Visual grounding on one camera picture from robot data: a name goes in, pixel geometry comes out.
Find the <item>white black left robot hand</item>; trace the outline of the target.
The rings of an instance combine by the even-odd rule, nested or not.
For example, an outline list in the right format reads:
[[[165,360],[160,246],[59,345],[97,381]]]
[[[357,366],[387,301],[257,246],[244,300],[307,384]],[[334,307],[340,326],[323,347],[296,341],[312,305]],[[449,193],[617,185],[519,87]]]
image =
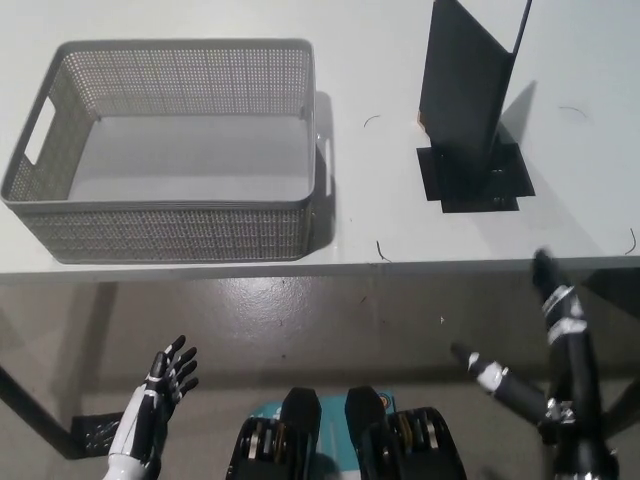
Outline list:
[[[186,337],[180,335],[156,353],[120,419],[111,455],[130,457],[144,466],[161,457],[169,421],[178,404],[199,384],[197,348],[185,344]]]

